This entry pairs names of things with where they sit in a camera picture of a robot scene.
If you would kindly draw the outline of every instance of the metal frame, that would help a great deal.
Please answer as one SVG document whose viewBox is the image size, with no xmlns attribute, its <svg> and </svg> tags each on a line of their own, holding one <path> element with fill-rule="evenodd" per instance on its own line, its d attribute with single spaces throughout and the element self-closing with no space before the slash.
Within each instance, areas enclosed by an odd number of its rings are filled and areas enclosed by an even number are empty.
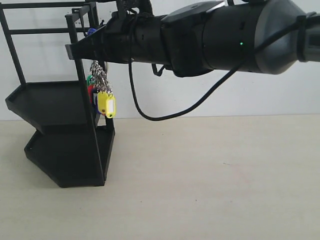
<svg viewBox="0 0 320 240">
<path fill-rule="evenodd" d="M 72 14 L 67 14 L 65 16 L 67 22 L 67 28 L 38 28 L 38 29 L 9 29 L 6 16 L 4 13 L 5 9 L 32 9 L 32 8 L 65 8 L 65 7 L 81 7 L 73 8 Z M 18 54 L 12 39 L 12 35 L 28 35 L 28 34 L 62 34 L 69 33 L 71 43 L 74 44 L 78 42 L 77 33 L 83 33 L 82 28 L 76 28 L 75 22 L 84 15 L 88 14 L 90 27 L 96 27 L 99 25 L 97 4 L 95 1 L 85 0 L 83 2 L 70 1 L 70 2 L 38 2 L 38 3 L 0 3 L 0 22 L 3 28 L 4 36 L 8 44 L 10 54 L 16 68 L 16 72 L 21 85 L 26 85 L 26 79 L 18 58 Z M 86 76 L 83 67 L 83 61 L 77 59 L 74 61 L 77 71 L 77 76 L 79 80 L 80 91 L 83 100 L 83 106 L 85 109 L 86 119 L 87 119 L 87 130 L 89 133 L 89 138 L 91 142 L 92 157 L 95 162 L 96 172 L 98 177 L 98 185 L 103 186 L 106 181 L 106 176 L 104 170 L 102 169 L 102 161 L 99 152 L 99 145 L 96 134 L 96 122 L 92 114 L 92 105 L 90 103 L 90 98 L 88 95 L 88 89 L 86 84 Z M 113 119 L 106 118 L 106 127 L 109 130 L 114 130 Z"/>
</svg>

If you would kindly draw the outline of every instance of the metal chain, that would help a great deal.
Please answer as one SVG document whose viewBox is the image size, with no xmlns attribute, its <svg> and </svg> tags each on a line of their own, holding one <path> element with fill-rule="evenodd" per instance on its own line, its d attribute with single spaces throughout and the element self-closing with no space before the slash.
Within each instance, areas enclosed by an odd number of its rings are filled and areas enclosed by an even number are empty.
<svg viewBox="0 0 320 240">
<path fill-rule="evenodd" d="M 103 67 L 100 66 L 97 60 L 92 61 L 91 74 L 95 79 L 95 86 L 99 92 L 108 93 L 109 95 L 113 95 L 113 90 L 111 88 L 111 84 L 108 81 L 108 66 L 106 67 L 106 71 L 104 71 Z"/>
</svg>

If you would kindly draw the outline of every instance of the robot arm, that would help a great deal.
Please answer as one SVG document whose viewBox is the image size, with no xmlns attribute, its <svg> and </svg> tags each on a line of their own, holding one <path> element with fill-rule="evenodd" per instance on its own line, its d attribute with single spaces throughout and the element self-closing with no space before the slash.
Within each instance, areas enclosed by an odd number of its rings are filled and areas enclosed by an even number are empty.
<svg viewBox="0 0 320 240">
<path fill-rule="evenodd" d="M 247 0 L 192 4 L 169 15 L 153 16 L 150 0 L 117 0 L 120 11 L 89 37 L 67 45 L 70 59 L 104 60 L 127 64 L 129 32 L 133 24 L 131 57 L 134 62 L 162 64 L 178 77 L 194 77 L 212 70 L 230 70 L 274 33 L 306 20 L 306 13 L 291 0 Z M 127 10 L 139 7 L 136 22 Z M 281 74 L 296 61 L 320 62 L 319 15 L 309 16 L 298 28 L 250 58 L 239 71 Z"/>
</svg>

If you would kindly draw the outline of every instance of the keychain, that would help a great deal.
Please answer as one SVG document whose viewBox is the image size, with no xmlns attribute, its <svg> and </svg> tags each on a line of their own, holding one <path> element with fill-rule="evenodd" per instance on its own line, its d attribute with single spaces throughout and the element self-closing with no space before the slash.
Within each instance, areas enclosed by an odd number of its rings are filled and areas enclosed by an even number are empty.
<svg viewBox="0 0 320 240">
<path fill-rule="evenodd" d="M 91 65 L 91 74 L 95 80 L 97 94 L 97 109 L 100 114 L 112 119 L 116 116 L 116 98 L 107 79 L 108 66 L 106 71 L 99 65 L 99 62 L 94 60 Z"/>
</svg>

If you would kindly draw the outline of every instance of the table surface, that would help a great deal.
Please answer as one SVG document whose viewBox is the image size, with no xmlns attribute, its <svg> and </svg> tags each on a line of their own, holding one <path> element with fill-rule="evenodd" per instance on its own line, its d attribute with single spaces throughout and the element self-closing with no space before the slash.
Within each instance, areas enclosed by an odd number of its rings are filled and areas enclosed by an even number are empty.
<svg viewBox="0 0 320 240">
<path fill-rule="evenodd" d="M 0 122 L 0 239 L 320 239 L 320 115 L 115 126 L 106 186 L 61 189 Z"/>
</svg>

